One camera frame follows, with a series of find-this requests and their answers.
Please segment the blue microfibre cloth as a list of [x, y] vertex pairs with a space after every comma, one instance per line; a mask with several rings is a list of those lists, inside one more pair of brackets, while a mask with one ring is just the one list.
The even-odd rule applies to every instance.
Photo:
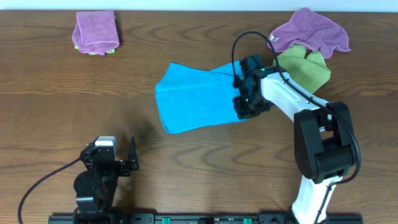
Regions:
[[206, 126], [237, 123], [233, 98], [234, 75], [242, 75], [239, 62], [213, 70], [200, 70], [175, 62], [155, 86], [155, 100], [166, 133], [179, 134]]

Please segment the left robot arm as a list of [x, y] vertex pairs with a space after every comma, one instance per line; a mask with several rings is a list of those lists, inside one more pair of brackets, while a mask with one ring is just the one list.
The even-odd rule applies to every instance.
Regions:
[[78, 208], [73, 212], [76, 224], [129, 223], [127, 215], [113, 207], [120, 177], [129, 177], [139, 169], [135, 139], [131, 138], [126, 160], [117, 160], [118, 147], [114, 136], [98, 136], [80, 153], [86, 171], [79, 174], [73, 188]]

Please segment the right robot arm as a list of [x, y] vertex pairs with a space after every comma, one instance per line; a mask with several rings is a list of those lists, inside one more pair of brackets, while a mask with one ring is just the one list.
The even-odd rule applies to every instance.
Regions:
[[326, 208], [337, 185], [352, 180], [360, 167], [360, 151], [348, 107], [309, 93], [281, 68], [245, 70], [234, 76], [238, 118], [257, 116], [275, 105], [294, 124], [294, 155], [302, 180], [284, 223], [357, 223], [361, 217], [330, 217]]

